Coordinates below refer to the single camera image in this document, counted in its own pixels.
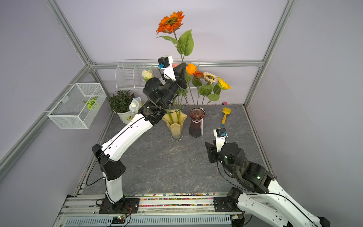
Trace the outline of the yellow sunflower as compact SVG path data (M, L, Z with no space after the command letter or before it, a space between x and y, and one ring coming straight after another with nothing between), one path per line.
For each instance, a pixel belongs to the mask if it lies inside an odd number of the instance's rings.
M217 82L212 88L211 93L207 95L207 98L209 100L207 104L218 101L220 99L221 92L229 89L231 89L231 86L222 78L218 77Z

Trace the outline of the dark red glass vase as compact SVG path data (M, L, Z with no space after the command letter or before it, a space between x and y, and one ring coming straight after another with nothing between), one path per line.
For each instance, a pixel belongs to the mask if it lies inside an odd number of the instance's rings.
M189 126L189 134L194 138L203 135L203 121L205 117L205 110L203 108L194 108L190 111L191 124Z

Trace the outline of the yellow ruffled glass vase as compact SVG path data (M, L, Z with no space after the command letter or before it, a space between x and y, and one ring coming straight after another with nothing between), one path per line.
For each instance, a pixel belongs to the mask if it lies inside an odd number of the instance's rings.
M162 120L167 124L173 141L177 142L183 138L182 129L186 119L187 115L180 110L167 109Z

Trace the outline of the orange rose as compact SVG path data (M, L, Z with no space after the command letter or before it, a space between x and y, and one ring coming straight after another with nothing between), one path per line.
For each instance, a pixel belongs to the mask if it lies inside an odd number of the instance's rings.
M185 75L185 79L187 81L187 86L188 86L188 89L190 91L190 94L191 94L191 98L192 98L192 102L193 104L195 105L195 101L194 101L194 97L193 97L193 94L192 94L192 90L191 90L191 85L190 85L190 82L192 80L192 75L197 71L197 67L192 64L192 63L189 63L186 67L186 75Z

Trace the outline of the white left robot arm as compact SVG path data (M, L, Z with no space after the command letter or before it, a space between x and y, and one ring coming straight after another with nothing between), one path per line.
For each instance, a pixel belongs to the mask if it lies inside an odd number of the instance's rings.
M137 212L138 201L125 198L122 189L122 175L126 167L121 162L121 157L143 133L162 120L178 90L187 88L186 68L186 63L175 68L171 65L164 68L162 74L164 83L158 78L149 79L143 89L148 100L135 117L108 142L93 146L92 151L97 158L106 185L105 199L101 204L100 213Z

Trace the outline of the cream white rose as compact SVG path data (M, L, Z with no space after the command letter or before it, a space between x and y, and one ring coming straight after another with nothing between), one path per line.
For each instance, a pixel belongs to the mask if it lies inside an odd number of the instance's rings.
M149 79L154 77L154 73L152 70L143 70L141 73L143 80L147 82Z

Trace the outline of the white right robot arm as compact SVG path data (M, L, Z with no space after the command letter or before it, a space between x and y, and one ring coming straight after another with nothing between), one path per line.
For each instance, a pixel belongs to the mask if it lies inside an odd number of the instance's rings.
M210 163L223 166L239 186L226 197L214 198L216 212L246 211L273 227L329 227L325 217L315 216L294 200L263 166L250 162L235 142L206 143Z

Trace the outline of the potted green plant white pot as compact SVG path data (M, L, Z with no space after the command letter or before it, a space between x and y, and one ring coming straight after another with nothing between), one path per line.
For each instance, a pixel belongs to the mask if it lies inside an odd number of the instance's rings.
M135 98L135 94L127 90L118 90L110 97L111 111L117 114L124 124L128 124L135 116L129 106Z

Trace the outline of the yellow toy shovel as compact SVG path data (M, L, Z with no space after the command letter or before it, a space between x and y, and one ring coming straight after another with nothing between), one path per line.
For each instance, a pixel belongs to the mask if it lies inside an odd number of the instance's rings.
M231 109L224 107L222 110L224 117L222 119L221 125L225 125L227 116L231 113Z

